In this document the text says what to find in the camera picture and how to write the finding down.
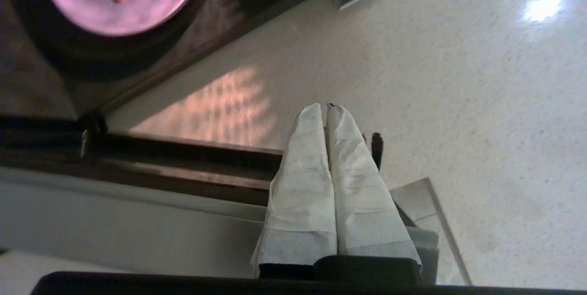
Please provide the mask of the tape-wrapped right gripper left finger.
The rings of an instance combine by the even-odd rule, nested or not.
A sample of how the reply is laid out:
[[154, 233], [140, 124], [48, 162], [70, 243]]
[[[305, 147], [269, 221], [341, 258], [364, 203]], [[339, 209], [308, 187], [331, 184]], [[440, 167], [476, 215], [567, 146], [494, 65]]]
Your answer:
[[314, 103], [298, 113], [271, 180], [251, 266], [260, 278], [273, 268], [306, 270], [336, 253], [335, 194], [321, 105]]

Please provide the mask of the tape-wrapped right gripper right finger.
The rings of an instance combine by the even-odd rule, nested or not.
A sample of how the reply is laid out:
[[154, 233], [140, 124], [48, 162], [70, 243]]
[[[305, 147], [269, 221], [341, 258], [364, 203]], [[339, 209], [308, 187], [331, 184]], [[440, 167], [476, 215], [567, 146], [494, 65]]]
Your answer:
[[409, 259], [420, 269], [419, 253], [350, 111], [328, 105], [326, 136], [338, 253]]

